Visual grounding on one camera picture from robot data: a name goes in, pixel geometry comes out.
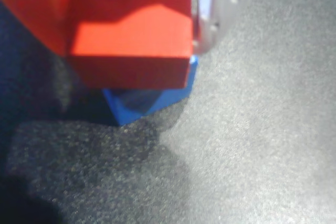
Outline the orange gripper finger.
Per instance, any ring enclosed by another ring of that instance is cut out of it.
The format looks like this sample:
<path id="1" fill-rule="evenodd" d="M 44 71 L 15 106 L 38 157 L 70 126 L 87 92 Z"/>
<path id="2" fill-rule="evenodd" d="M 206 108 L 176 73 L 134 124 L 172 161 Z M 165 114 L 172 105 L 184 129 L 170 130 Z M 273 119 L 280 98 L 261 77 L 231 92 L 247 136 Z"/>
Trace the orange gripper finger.
<path id="1" fill-rule="evenodd" d="M 14 16 L 48 49 L 64 56 L 65 11 L 68 0 L 1 0 Z"/>

